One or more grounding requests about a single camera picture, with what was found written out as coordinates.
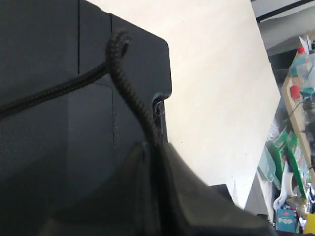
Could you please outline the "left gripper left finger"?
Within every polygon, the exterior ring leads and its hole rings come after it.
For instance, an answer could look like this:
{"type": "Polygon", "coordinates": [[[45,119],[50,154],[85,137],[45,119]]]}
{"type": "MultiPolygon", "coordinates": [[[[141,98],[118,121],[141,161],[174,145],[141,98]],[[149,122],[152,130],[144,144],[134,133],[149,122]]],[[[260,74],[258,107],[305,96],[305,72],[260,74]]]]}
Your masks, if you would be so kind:
{"type": "Polygon", "coordinates": [[[158,236],[153,153],[136,143],[117,167],[74,178],[56,157],[29,166],[0,183],[1,235],[158,236]]]}

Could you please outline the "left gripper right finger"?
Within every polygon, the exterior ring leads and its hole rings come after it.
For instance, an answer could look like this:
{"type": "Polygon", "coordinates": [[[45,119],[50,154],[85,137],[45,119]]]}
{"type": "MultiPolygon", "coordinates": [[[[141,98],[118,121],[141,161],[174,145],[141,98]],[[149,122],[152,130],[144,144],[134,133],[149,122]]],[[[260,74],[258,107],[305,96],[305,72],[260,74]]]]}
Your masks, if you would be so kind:
{"type": "Polygon", "coordinates": [[[171,144],[160,148],[163,231],[170,236],[275,236],[277,232],[207,186],[171,144]]]}

